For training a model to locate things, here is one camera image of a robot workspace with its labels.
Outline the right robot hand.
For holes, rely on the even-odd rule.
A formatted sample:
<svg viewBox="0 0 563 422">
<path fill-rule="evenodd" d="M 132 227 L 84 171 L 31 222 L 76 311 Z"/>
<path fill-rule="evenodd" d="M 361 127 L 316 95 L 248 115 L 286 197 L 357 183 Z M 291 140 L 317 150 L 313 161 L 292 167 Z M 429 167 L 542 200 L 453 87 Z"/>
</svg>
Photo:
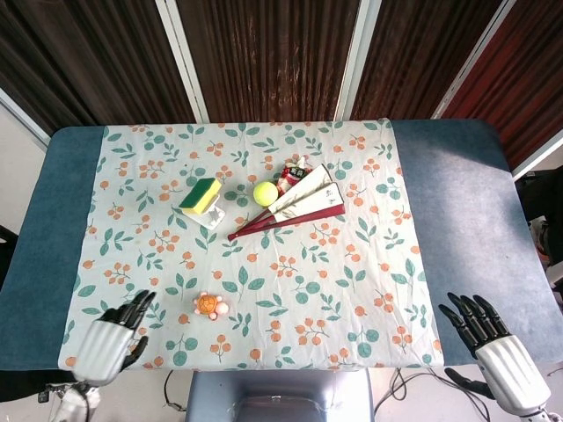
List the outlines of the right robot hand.
<svg viewBox="0 0 563 422">
<path fill-rule="evenodd" d="M 450 320 L 484 377 L 462 376 L 451 367 L 445 374 L 459 387 L 487 397 L 521 421 L 556 421 L 560 416 L 545 406 L 551 391 L 522 341 L 512 334 L 494 306 L 480 295 L 448 293 L 456 306 L 440 311 Z"/>
</svg>

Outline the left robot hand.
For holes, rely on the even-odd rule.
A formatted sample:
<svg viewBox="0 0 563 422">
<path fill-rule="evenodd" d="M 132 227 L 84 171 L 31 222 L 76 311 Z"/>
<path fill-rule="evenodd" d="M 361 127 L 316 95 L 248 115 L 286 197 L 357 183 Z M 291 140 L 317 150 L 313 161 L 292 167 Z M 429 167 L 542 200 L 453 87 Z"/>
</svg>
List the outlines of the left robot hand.
<svg viewBox="0 0 563 422">
<path fill-rule="evenodd" d="M 134 336 L 155 296 L 142 290 L 131 302 L 106 310 L 91 323 L 72 369 L 78 382 L 106 386 L 139 360 L 149 337 L 143 335 L 134 341 Z"/>
</svg>

